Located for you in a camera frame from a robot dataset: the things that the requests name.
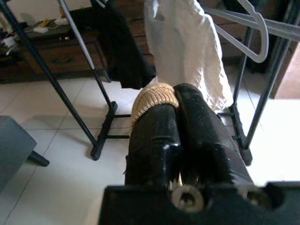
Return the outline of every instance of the wall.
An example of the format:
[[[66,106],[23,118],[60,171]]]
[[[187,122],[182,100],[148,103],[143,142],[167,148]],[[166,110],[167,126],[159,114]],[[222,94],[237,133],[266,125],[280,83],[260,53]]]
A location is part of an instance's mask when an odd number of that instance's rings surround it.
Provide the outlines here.
[[[90,0],[65,0],[69,10],[90,6]],[[20,22],[28,25],[48,19],[60,17],[59,3],[57,0],[11,0],[8,5]]]

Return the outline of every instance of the drawer handle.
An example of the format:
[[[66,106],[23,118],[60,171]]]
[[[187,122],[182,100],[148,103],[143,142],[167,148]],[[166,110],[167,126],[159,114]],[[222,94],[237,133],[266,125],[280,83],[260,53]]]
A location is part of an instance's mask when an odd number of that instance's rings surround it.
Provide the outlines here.
[[[53,60],[53,63],[56,63],[56,64],[63,64],[63,63],[69,63],[69,62],[72,62],[72,59],[71,58],[65,58],[65,59],[56,59],[56,60]]]

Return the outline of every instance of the black garment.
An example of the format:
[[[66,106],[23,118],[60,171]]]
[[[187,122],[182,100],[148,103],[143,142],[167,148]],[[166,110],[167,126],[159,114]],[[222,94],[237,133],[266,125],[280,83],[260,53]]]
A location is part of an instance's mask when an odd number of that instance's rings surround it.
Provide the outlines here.
[[[155,77],[155,71],[138,48],[125,19],[112,0],[105,8],[95,0],[90,1],[95,13],[92,26],[100,32],[99,42],[106,56],[109,77],[120,81],[122,88],[145,87]]]

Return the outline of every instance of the metal pole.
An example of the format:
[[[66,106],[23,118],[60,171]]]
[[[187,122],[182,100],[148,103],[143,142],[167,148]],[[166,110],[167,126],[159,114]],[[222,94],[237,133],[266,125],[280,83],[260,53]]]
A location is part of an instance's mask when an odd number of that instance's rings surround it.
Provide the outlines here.
[[[293,2],[291,2],[291,4],[292,4],[292,6],[290,7],[291,11],[288,12],[289,16],[287,18],[286,23],[298,24],[299,20],[300,20],[300,1],[294,0]],[[287,40],[287,39],[283,39],[283,38],[277,39],[277,42],[275,44],[275,46],[276,46],[275,56],[270,65],[267,87],[265,88],[264,92],[262,93],[262,95],[259,99],[253,120],[251,122],[249,132],[247,134],[247,137],[246,137],[246,140],[244,143],[245,148],[249,148],[249,146],[250,146],[250,143],[253,139],[259,119],[262,115],[262,112],[263,112],[265,106],[266,106],[267,100],[270,97],[271,91],[275,84],[278,73],[281,69],[282,63],[285,59],[285,55],[288,51],[290,43],[291,43],[291,41]]]
[[[16,33],[18,34],[19,38],[22,40],[22,43],[28,48],[32,56],[35,58],[37,63],[40,65],[42,70],[44,71],[45,75],[49,79],[50,83],[60,96],[61,100],[65,103],[69,111],[74,116],[77,123],[80,125],[84,133],[87,135],[89,140],[92,142],[94,146],[97,146],[97,141],[93,137],[93,135],[90,133],[89,129],[83,122],[82,118],[77,113],[76,109],[73,107],[72,103],[66,96],[64,90],[61,88],[60,84],[57,82],[56,78],[53,76],[53,74],[50,72],[48,66],[45,64],[43,58],[38,53],[36,47],[30,42],[28,36],[24,33],[23,29],[21,28],[19,22],[16,20],[15,16],[12,14],[10,9],[7,7],[4,0],[0,0],[0,8],[7,20],[10,22],[10,24],[14,27]]]
[[[253,36],[254,30],[252,28],[248,28],[245,36],[244,45],[249,48]],[[234,87],[234,93],[233,93],[233,104],[236,105],[239,97],[239,91],[240,91],[240,85],[243,80],[244,70],[247,62],[247,55],[242,53],[242,57],[240,59],[240,65],[239,65],[239,74],[236,80],[236,84]]]
[[[88,51],[88,49],[87,49],[87,47],[86,47],[86,45],[85,45],[85,43],[83,41],[83,38],[81,37],[81,34],[79,33],[79,30],[78,30],[76,24],[74,23],[74,20],[73,20],[71,14],[69,12],[68,6],[67,6],[65,0],[59,0],[59,2],[60,2],[60,6],[62,7],[62,9],[65,12],[66,18],[69,21],[69,24],[70,24],[70,26],[71,26],[74,34],[75,34],[75,36],[76,36],[76,38],[77,38],[77,40],[78,40],[78,42],[79,42],[79,44],[81,46],[81,49],[82,49],[82,51],[84,53],[84,56],[85,56],[86,60],[88,61],[91,70],[93,70],[94,77],[95,77],[95,79],[96,79],[96,81],[98,83],[99,88],[101,89],[101,92],[102,92],[102,94],[103,94],[103,96],[104,96],[104,98],[105,98],[105,100],[106,100],[106,102],[108,104],[108,107],[112,108],[113,107],[112,103],[111,103],[111,101],[110,101],[110,99],[109,99],[109,97],[108,97],[108,95],[106,93],[106,90],[105,90],[105,88],[104,88],[104,86],[102,84],[102,81],[100,80],[99,74],[98,74],[98,72],[97,72],[97,70],[95,68],[93,60],[92,60],[92,58],[90,56],[90,53],[89,53],[89,51]]]

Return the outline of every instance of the hanging clothes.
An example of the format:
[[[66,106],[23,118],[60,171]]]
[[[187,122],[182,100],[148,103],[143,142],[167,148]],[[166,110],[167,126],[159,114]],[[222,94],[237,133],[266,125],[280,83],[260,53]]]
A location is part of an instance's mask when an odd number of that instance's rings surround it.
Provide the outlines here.
[[[90,1],[95,14],[91,25],[99,30],[99,42],[106,57],[109,77],[120,81],[122,88],[145,87],[155,77],[155,71],[137,46],[113,0],[106,2],[105,8],[96,0]]]
[[[145,29],[159,82],[196,86],[213,111],[233,103],[212,18],[196,0],[145,0]]]

